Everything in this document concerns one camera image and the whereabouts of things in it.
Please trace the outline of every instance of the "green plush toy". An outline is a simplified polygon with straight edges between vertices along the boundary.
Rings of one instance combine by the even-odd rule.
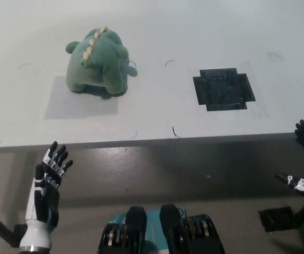
[[[69,43],[66,52],[71,54],[66,74],[71,91],[82,92],[86,85],[103,86],[113,95],[126,91],[120,62],[128,59],[129,53],[107,26],[93,29],[82,42]]]

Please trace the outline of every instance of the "white table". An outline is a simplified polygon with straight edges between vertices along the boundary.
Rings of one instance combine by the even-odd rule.
[[[124,96],[107,101],[57,81],[66,74],[66,44],[104,25],[120,35],[138,72]],[[217,68],[247,74],[256,98],[247,110],[198,105],[192,77]],[[75,147],[180,140],[173,128],[182,140],[252,139],[292,133],[301,118],[304,1],[0,0],[2,150],[53,140]]]

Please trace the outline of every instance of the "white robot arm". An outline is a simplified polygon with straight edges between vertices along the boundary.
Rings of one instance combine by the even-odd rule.
[[[47,150],[42,163],[37,165],[32,182],[27,210],[27,231],[20,242],[21,253],[49,253],[51,249],[51,232],[58,225],[59,187],[67,169],[73,164],[67,158],[66,147],[57,149],[54,142]]]

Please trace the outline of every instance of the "plush toy leg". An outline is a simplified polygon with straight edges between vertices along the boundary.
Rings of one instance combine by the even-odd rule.
[[[80,85],[80,84],[72,84],[69,82],[66,82],[67,87],[72,91],[72,92],[81,92],[85,89],[85,85]]]
[[[111,70],[103,76],[103,81],[106,90],[110,94],[115,95],[126,92],[126,86],[124,84],[119,65],[112,67]]]

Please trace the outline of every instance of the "black metal bracket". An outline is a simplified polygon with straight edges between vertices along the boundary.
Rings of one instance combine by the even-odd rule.
[[[259,216],[266,232],[297,229],[304,224],[304,206],[297,213],[287,206],[259,211]]]
[[[27,230],[26,224],[17,224],[12,232],[7,226],[0,221],[0,237],[7,242],[12,248],[18,248],[21,239]]]

